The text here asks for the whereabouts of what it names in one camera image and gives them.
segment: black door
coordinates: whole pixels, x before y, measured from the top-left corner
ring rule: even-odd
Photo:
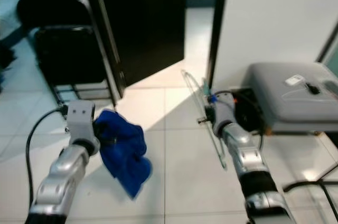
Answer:
[[[185,0],[103,0],[127,86],[184,58]]]

